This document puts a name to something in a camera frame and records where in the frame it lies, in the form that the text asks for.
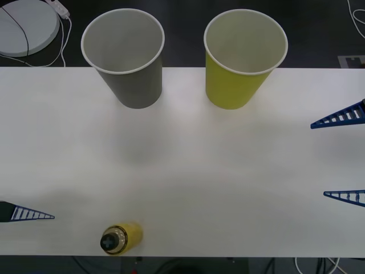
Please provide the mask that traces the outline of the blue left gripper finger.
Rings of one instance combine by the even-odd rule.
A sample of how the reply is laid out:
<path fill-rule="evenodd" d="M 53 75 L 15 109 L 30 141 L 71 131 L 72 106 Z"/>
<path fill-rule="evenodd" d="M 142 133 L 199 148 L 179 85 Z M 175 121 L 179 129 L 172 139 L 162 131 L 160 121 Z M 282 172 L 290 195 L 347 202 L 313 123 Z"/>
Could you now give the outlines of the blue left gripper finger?
<path fill-rule="evenodd" d="M 0 205 L 1 223 L 11 223 L 28 220 L 52 220 L 55 216 L 37 211 L 34 209 L 22 207 L 6 201 L 1 201 Z"/>

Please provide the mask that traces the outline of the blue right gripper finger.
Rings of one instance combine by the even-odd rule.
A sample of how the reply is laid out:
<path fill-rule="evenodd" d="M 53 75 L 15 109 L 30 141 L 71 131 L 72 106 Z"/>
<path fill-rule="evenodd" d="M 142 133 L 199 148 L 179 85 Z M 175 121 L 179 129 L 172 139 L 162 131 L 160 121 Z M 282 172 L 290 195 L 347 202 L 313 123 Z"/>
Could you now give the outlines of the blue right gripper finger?
<path fill-rule="evenodd" d="M 364 99 L 340 111 L 317 120 L 311 129 L 364 124 Z"/>
<path fill-rule="evenodd" d="M 364 207 L 364 190 L 325 191 L 325 197 Z"/>

